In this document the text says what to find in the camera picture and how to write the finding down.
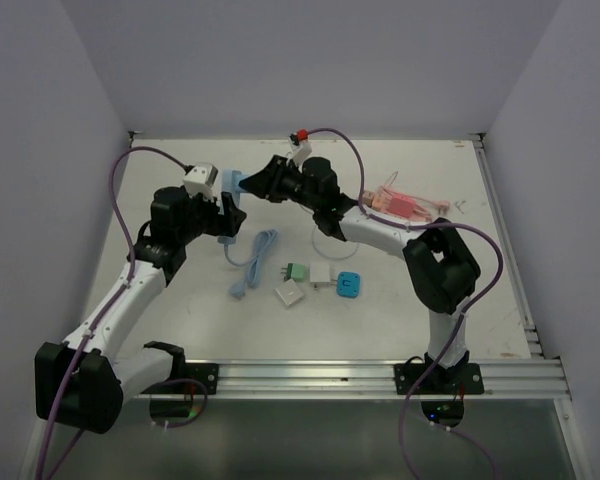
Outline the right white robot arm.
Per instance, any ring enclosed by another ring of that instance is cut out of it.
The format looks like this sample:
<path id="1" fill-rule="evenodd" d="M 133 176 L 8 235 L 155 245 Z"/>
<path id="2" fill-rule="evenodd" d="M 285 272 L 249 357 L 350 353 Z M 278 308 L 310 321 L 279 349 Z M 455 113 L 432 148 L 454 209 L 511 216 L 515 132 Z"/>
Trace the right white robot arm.
<path id="1" fill-rule="evenodd" d="M 395 221 L 371 218 L 340 190 L 331 162 L 323 157 L 311 157 L 297 166 L 276 155 L 264 169 L 241 179 L 239 188 L 271 203 L 290 200 L 305 207 L 328 237 L 361 243 L 403 259 L 417 298 L 429 310 L 427 384 L 444 393 L 460 382 L 469 354 L 465 329 L 458 322 L 481 270 L 457 230 L 444 225 L 445 219 L 417 231 Z"/>

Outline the white cube charger plug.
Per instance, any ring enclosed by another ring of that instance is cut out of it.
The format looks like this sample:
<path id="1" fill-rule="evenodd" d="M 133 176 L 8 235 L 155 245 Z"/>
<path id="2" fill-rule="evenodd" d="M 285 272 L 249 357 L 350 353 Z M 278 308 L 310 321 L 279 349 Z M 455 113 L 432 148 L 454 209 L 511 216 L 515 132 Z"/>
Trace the white cube charger plug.
<path id="1" fill-rule="evenodd" d="M 314 261 L 309 265 L 309 283 L 317 291 L 332 284 L 331 265 L 324 261 Z"/>

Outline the pink power strip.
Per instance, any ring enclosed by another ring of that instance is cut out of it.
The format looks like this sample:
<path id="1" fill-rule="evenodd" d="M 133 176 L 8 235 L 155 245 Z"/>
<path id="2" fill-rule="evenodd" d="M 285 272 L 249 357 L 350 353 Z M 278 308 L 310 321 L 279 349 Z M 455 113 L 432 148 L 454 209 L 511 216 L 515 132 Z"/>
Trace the pink power strip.
<path id="1" fill-rule="evenodd" d="M 400 217 L 391 215 L 390 213 L 387 212 L 387 207 L 389 205 L 390 200 L 386 201 L 386 207 L 380 213 L 384 213 L 384 214 L 387 214 L 387 215 L 390 215 L 390 216 L 393 216 L 393 217 L 396 217 L 396 218 L 400 218 Z M 415 207 L 415 214 L 414 214 L 414 216 L 412 218 L 410 218 L 410 219 L 405 219 L 405 220 L 409 220 L 409 221 L 412 221 L 412 222 L 429 223 L 431 221 L 431 214 L 427 210 L 421 208 L 417 203 L 415 203 L 415 204 L 416 204 L 416 207 Z"/>

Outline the blue power strip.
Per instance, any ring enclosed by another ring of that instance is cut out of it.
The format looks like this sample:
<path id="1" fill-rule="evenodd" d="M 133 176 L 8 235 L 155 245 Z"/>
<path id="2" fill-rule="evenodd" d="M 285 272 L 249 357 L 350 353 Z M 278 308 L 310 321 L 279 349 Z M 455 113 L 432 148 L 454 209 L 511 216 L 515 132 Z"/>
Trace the blue power strip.
<path id="1" fill-rule="evenodd" d="M 237 194 L 234 191 L 231 191 L 230 187 L 229 187 L 229 173 L 230 173 L 230 171 L 231 171 L 230 169 L 225 169 L 222 172 L 221 191 L 229 193 L 230 196 L 231 196 L 231 198 L 232 198 L 232 201 L 233 201 L 234 205 L 238 206 L 239 205 L 239 194 Z"/>

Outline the green charger plug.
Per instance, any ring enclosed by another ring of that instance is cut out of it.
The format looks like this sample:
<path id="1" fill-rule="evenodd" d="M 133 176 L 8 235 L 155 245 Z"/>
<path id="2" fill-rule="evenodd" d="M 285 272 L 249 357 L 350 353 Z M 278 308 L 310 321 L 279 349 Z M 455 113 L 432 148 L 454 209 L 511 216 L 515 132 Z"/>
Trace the green charger plug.
<path id="1" fill-rule="evenodd" d="M 281 268 L 281 274 L 284 281 L 304 282 L 308 276 L 308 267 L 300 263 L 290 262 Z"/>

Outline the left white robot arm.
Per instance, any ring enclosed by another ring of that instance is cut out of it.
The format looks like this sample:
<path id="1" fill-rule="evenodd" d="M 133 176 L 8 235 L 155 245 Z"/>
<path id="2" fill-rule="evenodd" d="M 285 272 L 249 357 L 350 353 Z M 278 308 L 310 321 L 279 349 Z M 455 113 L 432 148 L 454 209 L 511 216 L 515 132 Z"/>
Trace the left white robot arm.
<path id="1" fill-rule="evenodd" d="M 129 359 L 119 359 L 118 353 L 184 264 L 187 245 L 202 235 L 233 237 L 245 218 L 228 192 L 206 198 L 184 187 L 157 190 L 150 218 L 110 292 L 62 342 L 46 342 L 37 351 L 37 416 L 103 434 L 131 398 L 151 388 L 181 390 L 189 377 L 183 348 L 151 341 Z"/>

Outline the blue round plug adapter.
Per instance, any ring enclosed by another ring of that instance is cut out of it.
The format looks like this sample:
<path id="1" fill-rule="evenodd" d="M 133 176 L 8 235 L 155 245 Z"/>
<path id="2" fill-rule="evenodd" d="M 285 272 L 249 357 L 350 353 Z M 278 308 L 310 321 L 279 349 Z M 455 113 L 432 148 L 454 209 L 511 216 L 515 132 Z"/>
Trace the blue round plug adapter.
<path id="1" fill-rule="evenodd" d="M 339 297 L 356 299 L 361 294 L 362 278 L 357 272 L 341 271 L 335 279 L 335 292 Z"/>

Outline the light blue charger plug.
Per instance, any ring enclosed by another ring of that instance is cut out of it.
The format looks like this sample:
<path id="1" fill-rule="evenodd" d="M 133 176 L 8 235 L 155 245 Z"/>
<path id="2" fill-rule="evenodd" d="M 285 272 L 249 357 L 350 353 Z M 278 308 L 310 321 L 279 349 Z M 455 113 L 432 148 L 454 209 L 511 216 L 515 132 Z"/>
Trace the light blue charger plug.
<path id="1" fill-rule="evenodd" d="M 249 177 L 249 174 L 242 173 L 238 170 L 231 170 L 229 173 L 230 190 L 236 192 L 237 194 L 246 193 L 246 190 L 241 186 L 241 182 Z"/>

